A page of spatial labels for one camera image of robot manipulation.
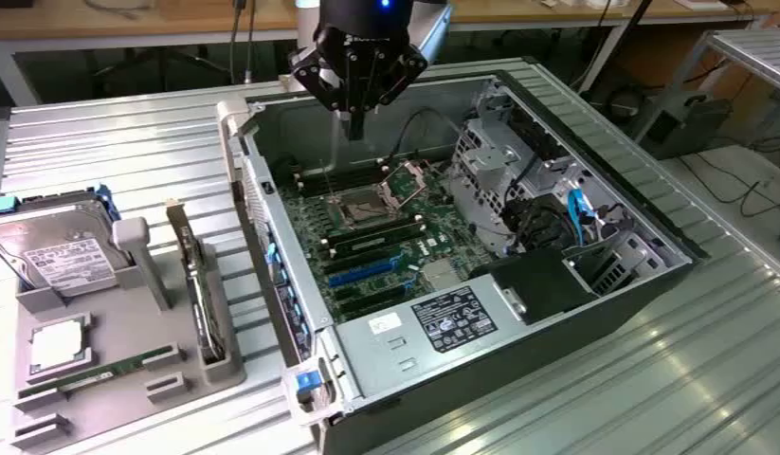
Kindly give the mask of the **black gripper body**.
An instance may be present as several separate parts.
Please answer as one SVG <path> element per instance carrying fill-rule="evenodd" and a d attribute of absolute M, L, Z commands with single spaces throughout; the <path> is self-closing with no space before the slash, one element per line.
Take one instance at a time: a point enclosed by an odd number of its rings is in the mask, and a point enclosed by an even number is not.
<path fill-rule="evenodd" d="M 410 45 L 410 1 L 322 1 L 314 46 L 344 83 L 349 107 L 349 55 L 365 45 Z"/>

